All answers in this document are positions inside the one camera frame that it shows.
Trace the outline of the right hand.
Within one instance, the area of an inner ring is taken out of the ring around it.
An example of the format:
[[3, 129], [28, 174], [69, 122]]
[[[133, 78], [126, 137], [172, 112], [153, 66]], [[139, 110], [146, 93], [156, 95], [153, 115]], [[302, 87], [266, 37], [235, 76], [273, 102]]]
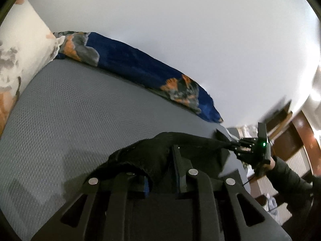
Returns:
[[262, 167], [261, 170], [266, 173], [267, 171], [273, 170], [275, 167], [275, 160], [273, 159], [273, 157], [270, 158], [269, 162], [265, 162]]

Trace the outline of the dark sleeved right forearm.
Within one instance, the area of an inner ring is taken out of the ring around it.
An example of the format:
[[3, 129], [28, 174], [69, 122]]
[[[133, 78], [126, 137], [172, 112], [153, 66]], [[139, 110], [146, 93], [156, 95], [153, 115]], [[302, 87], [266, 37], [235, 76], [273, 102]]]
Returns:
[[267, 178], [287, 204], [292, 216], [306, 218], [320, 206], [320, 177], [313, 176], [311, 182], [302, 179], [286, 162], [277, 156], [271, 158], [273, 168], [266, 172]]

